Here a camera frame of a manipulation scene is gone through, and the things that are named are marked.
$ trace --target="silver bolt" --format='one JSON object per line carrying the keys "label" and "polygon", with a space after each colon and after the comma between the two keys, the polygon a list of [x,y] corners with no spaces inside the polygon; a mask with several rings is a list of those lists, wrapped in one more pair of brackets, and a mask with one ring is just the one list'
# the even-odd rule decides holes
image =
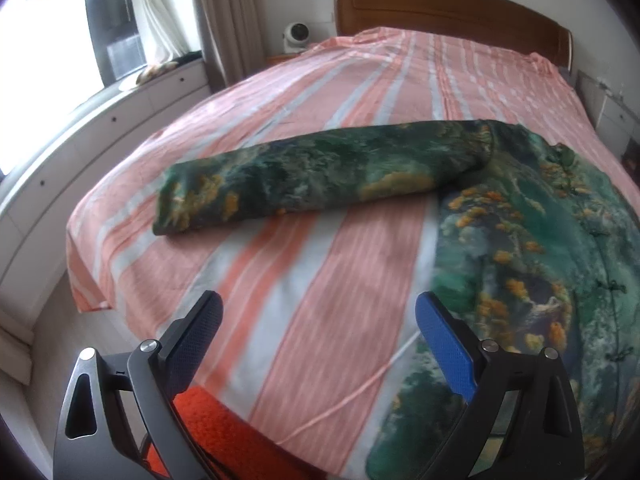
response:
{"label": "silver bolt", "polygon": [[84,350],[82,350],[80,352],[80,358],[82,359],[82,361],[88,361],[89,359],[93,358],[95,355],[95,348],[85,348]]}
{"label": "silver bolt", "polygon": [[497,352],[500,346],[493,339],[485,339],[482,341],[482,350],[485,352]]}
{"label": "silver bolt", "polygon": [[545,348],[545,357],[547,359],[558,359],[558,350],[551,348],[551,346]]}
{"label": "silver bolt", "polygon": [[140,349],[143,352],[153,352],[158,347],[158,341],[155,339],[145,339],[140,343]]}

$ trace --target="wooden headboard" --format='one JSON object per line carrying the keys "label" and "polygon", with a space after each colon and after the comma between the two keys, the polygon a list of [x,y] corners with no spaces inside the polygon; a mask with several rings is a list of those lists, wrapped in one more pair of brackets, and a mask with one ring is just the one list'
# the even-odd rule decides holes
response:
{"label": "wooden headboard", "polygon": [[397,27],[455,36],[571,69],[572,37],[553,20],[509,0],[335,0],[338,34]]}

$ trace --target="wooden floor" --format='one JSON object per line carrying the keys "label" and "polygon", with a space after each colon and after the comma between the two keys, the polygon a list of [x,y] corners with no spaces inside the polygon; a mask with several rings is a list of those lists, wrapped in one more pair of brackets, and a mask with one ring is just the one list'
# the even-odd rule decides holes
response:
{"label": "wooden floor", "polygon": [[[26,397],[44,444],[53,454],[66,384],[80,351],[92,346],[104,355],[127,352],[139,341],[116,312],[80,314],[66,274],[47,301],[34,332],[33,372]],[[133,395],[124,395],[123,403],[133,435],[140,442],[145,430]]]}

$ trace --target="pink striped bedspread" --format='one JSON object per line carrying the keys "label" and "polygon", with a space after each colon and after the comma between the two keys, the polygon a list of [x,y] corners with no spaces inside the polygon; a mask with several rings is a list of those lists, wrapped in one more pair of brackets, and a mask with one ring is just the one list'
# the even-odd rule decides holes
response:
{"label": "pink striped bedspread", "polygon": [[496,119],[563,142],[640,193],[598,140],[552,64],[457,38],[377,28],[333,38],[200,103],[144,142],[68,222],[81,311],[115,308],[159,336],[203,290],[225,319],[196,380],[300,458],[345,478],[365,460],[418,337],[429,288],[433,196],[245,221],[176,237],[151,232],[174,162],[341,126]]}

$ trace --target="orange fuzzy fabric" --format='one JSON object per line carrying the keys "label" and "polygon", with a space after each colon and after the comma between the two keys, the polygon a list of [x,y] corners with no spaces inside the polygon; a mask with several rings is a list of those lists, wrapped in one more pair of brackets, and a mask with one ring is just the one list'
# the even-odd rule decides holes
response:
{"label": "orange fuzzy fabric", "polygon": [[[174,405],[192,438],[241,480],[326,478],[325,473],[251,428],[199,386],[175,397]],[[146,458],[154,471],[167,475],[153,447]]]}

